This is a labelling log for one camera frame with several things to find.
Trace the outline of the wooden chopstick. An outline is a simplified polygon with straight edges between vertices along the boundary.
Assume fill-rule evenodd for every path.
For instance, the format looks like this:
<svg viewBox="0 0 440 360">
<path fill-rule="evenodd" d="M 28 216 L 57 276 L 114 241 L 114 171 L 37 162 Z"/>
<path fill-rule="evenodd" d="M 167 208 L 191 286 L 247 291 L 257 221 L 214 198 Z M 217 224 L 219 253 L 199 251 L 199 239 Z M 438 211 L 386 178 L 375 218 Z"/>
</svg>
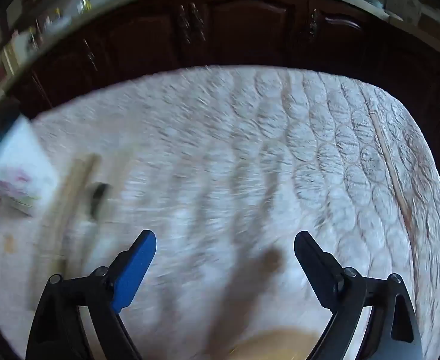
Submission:
<svg viewBox="0 0 440 360">
<path fill-rule="evenodd" d="M 36 309 L 49 277 L 57 273 L 66 274 L 69 228 L 100 162 L 101 156 L 95 153 L 75 158 L 44 217 L 30 275 L 29 308 L 32 311 Z"/>
</svg>

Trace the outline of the metal spoon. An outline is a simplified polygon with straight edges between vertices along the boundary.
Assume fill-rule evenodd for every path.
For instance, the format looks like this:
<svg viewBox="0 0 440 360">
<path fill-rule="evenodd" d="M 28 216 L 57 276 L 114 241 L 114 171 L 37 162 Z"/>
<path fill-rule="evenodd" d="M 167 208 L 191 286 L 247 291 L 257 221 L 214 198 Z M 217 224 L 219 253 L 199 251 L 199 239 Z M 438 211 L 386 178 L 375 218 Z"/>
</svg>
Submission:
<svg viewBox="0 0 440 360">
<path fill-rule="evenodd" d="M 87 212 L 91 220 L 98 220 L 100 208 L 110 189 L 111 185 L 103 182 L 95 182 L 89 187 Z"/>
</svg>

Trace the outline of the white floral utensil holder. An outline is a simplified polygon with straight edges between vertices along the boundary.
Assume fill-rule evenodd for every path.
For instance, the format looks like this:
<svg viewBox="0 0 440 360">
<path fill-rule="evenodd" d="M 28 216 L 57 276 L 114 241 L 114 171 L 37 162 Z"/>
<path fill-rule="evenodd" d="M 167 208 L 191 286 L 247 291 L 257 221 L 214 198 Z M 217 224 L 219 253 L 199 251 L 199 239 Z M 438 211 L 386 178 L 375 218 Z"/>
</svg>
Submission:
<svg viewBox="0 0 440 360">
<path fill-rule="evenodd" d="M 0 118 L 0 199 L 35 216 L 51 202 L 59 182 L 29 119 L 15 111 Z"/>
</svg>

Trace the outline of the white quilted tablecloth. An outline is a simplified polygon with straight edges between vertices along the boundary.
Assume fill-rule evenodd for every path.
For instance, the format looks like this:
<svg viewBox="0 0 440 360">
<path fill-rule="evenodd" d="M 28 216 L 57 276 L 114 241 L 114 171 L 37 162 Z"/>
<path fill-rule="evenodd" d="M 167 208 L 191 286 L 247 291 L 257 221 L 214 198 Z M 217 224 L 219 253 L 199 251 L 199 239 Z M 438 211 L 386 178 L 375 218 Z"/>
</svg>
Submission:
<svg viewBox="0 0 440 360">
<path fill-rule="evenodd" d="M 344 266 L 401 275 L 422 356 L 440 356 L 440 176 L 388 92 L 344 76 L 207 67 L 128 80 L 29 119 L 59 173 L 101 156 L 69 228 L 67 278 L 108 265 L 144 229 L 150 269 L 122 319 L 149 359 L 218 359 L 250 337 L 304 356 L 330 315 L 293 251 L 306 230 Z M 111 185 L 97 221 L 88 189 Z M 18 357 L 50 205 L 0 199 L 0 335 Z"/>
</svg>

